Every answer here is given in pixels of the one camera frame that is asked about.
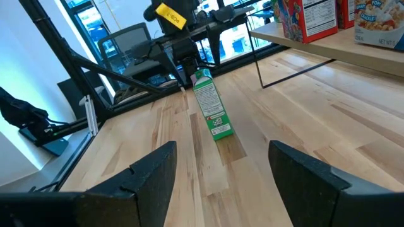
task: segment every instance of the white wall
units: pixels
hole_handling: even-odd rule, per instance
[[[40,2],[70,46],[86,56],[56,2]],[[74,121],[73,111],[57,86],[69,75],[17,0],[0,1],[0,69],[0,86],[15,98],[43,108],[51,119]],[[19,135],[18,129],[3,118],[0,131],[37,169],[52,158]]]
[[[147,22],[143,17],[143,12],[152,3],[151,0],[93,0],[93,2],[111,33],[146,22],[152,38],[163,35],[157,20]]]
[[[35,173],[38,169],[0,132],[0,186]]]

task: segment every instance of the yellow tag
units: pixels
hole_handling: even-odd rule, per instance
[[[156,13],[165,19],[167,19],[169,22],[171,22],[173,25],[175,25],[177,28],[181,29],[184,28],[185,23],[187,23],[187,20],[183,18],[180,14],[175,12],[172,8],[168,7],[166,4],[162,3],[157,9]]]

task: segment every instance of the wooden shelf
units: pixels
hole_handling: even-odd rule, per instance
[[[354,29],[340,30],[337,34],[309,44],[285,38],[280,23],[269,23],[253,30],[251,35],[312,54],[404,77],[404,52],[358,44],[354,40]]]

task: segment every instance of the red cereal box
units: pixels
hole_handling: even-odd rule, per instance
[[[336,0],[338,27],[347,29],[355,25],[355,0]]]
[[[338,32],[335,0],[279,0],[285,37],[304,44]]]

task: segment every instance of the light wood surface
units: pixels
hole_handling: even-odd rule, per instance
[[[269,83],[325,60],[290,49],[259,65]],[[213,141],[192,90],[176,93],[108,120],[62,191],[89,189],[173,140],[166,226],[288,227],[268,162],[272,139],[404,190],[403,79],[336,61],[265,90],[254,64],[215,82],[235,135]]]
[[[318,54],[358,66],[404,76],[404,52],[355,42],[355,28],[340,30],[334,35],[302,44],[285,38],[281,23],[269,23],[251,32],[251,35],[276,44]]]

